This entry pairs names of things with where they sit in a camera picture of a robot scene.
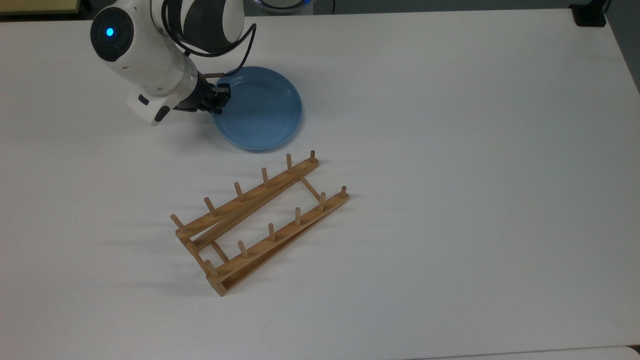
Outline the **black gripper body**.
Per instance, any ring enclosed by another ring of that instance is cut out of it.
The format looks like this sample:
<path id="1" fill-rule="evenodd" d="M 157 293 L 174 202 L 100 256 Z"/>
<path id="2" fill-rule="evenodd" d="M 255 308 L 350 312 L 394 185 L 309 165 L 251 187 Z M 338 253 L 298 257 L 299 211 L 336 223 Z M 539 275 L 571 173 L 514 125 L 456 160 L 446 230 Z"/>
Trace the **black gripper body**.
<path id="1" fill-rule="evenodd" d="M 183 112 L 197 112 L 204 111 L 204 101 L 215 99 L 215 85 L 208 82 L 206 78 L 199 73 L 197 83 L 189 96 L 183 101 L 180 101 L 176 107 L 177 111 Z"/>

